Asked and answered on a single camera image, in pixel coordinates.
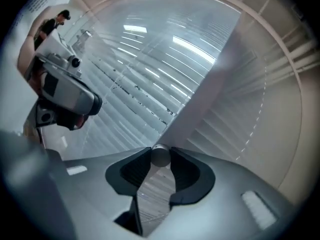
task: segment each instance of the black shirt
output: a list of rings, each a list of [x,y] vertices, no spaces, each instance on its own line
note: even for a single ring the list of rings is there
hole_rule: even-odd
[[[59,24],[56,23],[56,20],[54,18],[48,20],[42,27],[41,27],[41,31],[46,33],[46,35],[50,35],[50,33],[56,29],[58,27]],[[39,45],[41,45],[41,43],[44,40],[41,38],[41,36],[39,35],[37,37],[37,39],[34,41],[34,49],[36,50]]]

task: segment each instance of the black hair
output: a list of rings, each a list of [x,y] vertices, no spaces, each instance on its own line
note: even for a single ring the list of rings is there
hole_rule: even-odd
[[[70,12],[68,10],[63,10],[62,12],[60,12],[58,14],[58,16],[59,15],[62,15],[66,20],[70,20],[71,19]]]

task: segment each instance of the man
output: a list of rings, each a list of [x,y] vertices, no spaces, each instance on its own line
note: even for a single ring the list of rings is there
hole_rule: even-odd
[[[59,25],[63,25],[65,23],[65,20],[70,19],[70,12],[68,10],[63,10],[55,18],[52,18],[41,25],[38,35],[36,34],[35,36],[34,50],[36,50],[41,45],[41,43],[54,29],[56,29]]]

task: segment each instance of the person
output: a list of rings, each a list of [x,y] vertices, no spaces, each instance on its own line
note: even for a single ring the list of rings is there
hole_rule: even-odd
[[[70,20],[70,12],[68,10],[61,11],[55,18],[45,20],[39,27],[38,33],[34,39],[34,50],[36,50],[47,36],[59,25],[64,25],[65,20]]]

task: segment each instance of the robotic device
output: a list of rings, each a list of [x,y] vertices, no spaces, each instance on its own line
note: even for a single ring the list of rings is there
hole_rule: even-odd
[[[53,239],[143,239],[137,191],[154,153],[156,160],[161,153],[170,158],[176,193],[150,240],[273,239],[293,210],[246,168],[190,150],[145,147],[62,161],[58,152],[24,137],[0,132],[0,138],[7,189],[28,219]]]
[[[28,120],[34,127],[57,124],[76,130],[96,115],[102,99],[80,78],[81,60],[57,30],[39,46],[25,78],[40,78],[40,97]]]

